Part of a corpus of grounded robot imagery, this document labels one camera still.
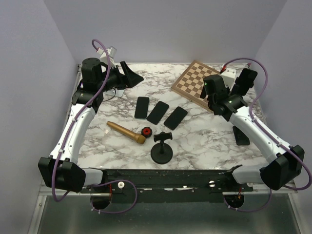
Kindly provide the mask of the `teal smartphone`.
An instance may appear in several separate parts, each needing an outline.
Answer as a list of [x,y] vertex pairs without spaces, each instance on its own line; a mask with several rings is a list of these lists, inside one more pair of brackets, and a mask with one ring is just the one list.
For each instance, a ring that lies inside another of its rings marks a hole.
[[137,119],[146,119],[149,107],[148,97],[138,97],[136,102],[136,110],[134,117]]

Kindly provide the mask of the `black round-base phone stand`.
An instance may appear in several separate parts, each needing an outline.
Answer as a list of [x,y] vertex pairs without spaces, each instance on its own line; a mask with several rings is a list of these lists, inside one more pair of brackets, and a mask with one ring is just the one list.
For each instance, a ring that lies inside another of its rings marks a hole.
[[173,157],[173,150],[170,145],[165,143],[165,140],[172,140],[172,133],[161,132],[154,135],[154,142],[157,142],[151,149],[151,158],[157,164],[166,164]]

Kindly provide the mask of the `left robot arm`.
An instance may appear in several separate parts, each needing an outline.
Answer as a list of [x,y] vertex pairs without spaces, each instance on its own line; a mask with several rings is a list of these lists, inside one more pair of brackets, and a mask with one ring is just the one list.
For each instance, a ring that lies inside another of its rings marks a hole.
[[108,180],[103,170],[82,169],[78,166],[78,155],[85,133],[103,101],[103,92],[110,89],[133,88],[142,82],[142,76],[133,72],[122,61],[122,70],[108,65],[98,58],[87,58],[82,62],[82,79],[72,97],[70,114],[58,140],[48,157],[41,157],[39,171],[47,187],[70,192],[80,192],[83,187],[92,186],[104,192]]

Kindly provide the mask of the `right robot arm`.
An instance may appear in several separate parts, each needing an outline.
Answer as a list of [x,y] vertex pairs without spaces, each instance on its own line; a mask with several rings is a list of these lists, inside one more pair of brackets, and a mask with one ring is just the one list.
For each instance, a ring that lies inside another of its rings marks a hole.
[[201,97],[208,98],[209,109],[241,130],[266,159],[263,164],[235,166],[232,174],[224,179],[228,190],[235,191],[244,183],[260,183],[277,191],[301,173],[300,160],[304,158],[301,146],[293,147],[278,137],[252,115],[241,96],[229,95],[222,76],[210,75],[203,83]]

